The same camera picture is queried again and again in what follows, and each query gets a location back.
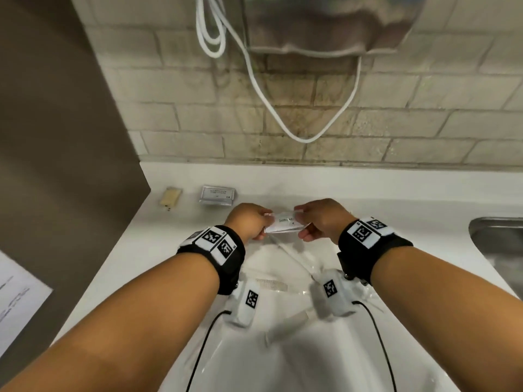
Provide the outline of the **person's right hand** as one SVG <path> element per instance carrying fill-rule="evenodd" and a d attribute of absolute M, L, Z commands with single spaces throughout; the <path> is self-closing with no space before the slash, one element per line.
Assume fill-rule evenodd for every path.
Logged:
<path fill-rule="evenodd" d="M 347 227 L 357 221 L 343 205 L 331 198 L 314 200 L 308 203 L 321 203 L 323 213 L 324 238 L 338 245 L 339 237 Z"/>

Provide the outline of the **person's left forearm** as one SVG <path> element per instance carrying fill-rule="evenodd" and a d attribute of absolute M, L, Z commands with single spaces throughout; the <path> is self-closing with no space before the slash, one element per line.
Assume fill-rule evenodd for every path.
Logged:
<path fill-rule="evenodd" d="M 218 290 L 204 256 L 175 255 L 110 295 L 0 392 L 158 392 Z"/>

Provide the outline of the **brown partition panel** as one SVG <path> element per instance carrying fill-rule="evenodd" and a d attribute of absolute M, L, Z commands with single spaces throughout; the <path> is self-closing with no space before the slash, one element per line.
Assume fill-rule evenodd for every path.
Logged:
<path fill-rule="evenodd" d="M 0 358 L 45 351 L 150 187 L 71 0 L 0 0 L 0 251 L 53 292 Z"/>

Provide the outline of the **small white tube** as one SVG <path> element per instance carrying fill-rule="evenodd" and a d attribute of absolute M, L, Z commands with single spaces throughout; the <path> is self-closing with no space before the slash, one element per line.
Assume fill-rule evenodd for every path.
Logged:
<path fill-rule="evenodd" d="M 278 324 L 270 327 L 264 334 L 264 345 L 266 348 L 271 347 L 275 343 L 284 341 L 293 336 L 300 330 L 304 329 L 310 321 L 310 316 L 307 310 L 303 310 L 291 317 L 285 318 Z"/>

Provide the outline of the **white paper packet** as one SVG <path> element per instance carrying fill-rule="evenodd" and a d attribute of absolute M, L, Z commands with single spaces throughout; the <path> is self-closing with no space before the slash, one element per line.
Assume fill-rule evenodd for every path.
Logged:
<path fill-rule="evenodd" d="M 305 229 L 309 223 L 303 224 L 296 219 L 296 215 L 303 213 L 303 210 L 289 210 L 279 213 L 264 213 L 264 216 L 271 216 L 273 223 L 264 228 L 266 234 L 279 234 L 298 232 Z"/>

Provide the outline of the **person's left hand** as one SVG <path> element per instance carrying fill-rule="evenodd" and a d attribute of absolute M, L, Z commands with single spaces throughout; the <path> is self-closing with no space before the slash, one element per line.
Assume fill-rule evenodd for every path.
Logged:
<path fill-rule="evenodd" d="M 250 241 L 250 221 L 252 216 L 252 207 L 262 207 L 253 203 L 241 203 L 229 213 L 225 220 L 224 226 L 232 229 L 246 244 Z"/>

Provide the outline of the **beige soap bar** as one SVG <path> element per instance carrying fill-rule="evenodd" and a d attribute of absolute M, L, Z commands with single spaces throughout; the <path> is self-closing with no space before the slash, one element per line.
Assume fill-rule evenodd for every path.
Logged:
<path fill-rule="evenodd" d="M 167 211 L 171 211 L 177 205 L 182 193 L 182 189 L 167 187 L 159 200 L 159 205 Z"/>

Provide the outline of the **person's right forearm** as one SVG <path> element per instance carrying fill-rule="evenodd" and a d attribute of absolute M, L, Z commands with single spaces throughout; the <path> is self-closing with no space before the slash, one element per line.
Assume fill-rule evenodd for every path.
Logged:
<path fill-rule="evenodd" d="M 414 247 L 387 251 L 371 284 L 461 392 L 523 392 L 523 301 Z"/>

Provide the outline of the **black marker wristband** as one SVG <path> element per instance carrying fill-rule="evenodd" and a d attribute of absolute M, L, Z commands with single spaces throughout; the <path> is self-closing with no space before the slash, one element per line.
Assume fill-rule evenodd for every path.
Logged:
<path fill-rule="evenodd" d="M 413 247 L 413 243 L 396 234 L 394 229 L 374 217 L 350 223 L 338 239 L 337 254 L 344 274 L 372 285 L 371 274 L 377 261 L 389 250 Z"/>
<path fill-rule="evenodd" d="M 219 295 L 229 296 L 237 288 L 246 250 L 231 228 L 216 225 L 196 231 L 179 245 L 180 253 L 202 255 L 213 265 L 220 280 Z"/>

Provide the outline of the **silver sachet packet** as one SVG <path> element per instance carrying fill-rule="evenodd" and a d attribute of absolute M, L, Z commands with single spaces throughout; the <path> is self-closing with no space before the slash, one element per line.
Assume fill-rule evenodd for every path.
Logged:
<path fill-rule="evenodd" d="M 204 185 L 201 189 L 199 203 L 204 205 L 232 206 L 236 190 L 222 186 Z"/>

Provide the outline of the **steel sink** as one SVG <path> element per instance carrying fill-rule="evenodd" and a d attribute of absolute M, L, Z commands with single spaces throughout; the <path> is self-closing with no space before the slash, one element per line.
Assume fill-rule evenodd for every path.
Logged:
<path fill-rule="evenodd" d="M 469 234 L 482 255 L 523 301 L 523 218 L 481 217 Z"/>

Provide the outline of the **white comb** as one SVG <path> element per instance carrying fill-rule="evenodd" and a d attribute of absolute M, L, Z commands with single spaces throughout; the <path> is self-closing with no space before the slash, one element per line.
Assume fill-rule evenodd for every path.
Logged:
<path fill-rule="evenodd" d="M 276 292 L 289 292 L 289 286 L 279 280 L 267 279 L 267 278 L 255 278 L 261 289 L 271 290 Z"/>

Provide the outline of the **white paper sheet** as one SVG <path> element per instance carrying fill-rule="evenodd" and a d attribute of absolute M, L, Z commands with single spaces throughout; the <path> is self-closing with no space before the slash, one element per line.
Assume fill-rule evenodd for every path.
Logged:
<path fill-rule="evenodd" d="M 0 357 L 52 292 L 0 250 Z"/>

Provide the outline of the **clear wrapped toothbrush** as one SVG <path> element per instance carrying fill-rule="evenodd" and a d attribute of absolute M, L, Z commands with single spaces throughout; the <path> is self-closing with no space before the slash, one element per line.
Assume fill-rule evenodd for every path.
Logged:
<path fill-rule="evenodd" d="M 269 239 L 307 271 L 313 281 L 319 281 L 324 265 L 317 257 L 305 250 L 303 243 L 292 242 L 277 235 L 269 235 Z"/>

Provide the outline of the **steel wall dispenser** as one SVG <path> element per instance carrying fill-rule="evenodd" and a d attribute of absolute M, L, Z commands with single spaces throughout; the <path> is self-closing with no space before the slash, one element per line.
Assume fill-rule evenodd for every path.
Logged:
<path fill-rule="evenodd" d="M 426 0 L 241 0 L 247 48 L 338 58 L 391 54 Z"/>

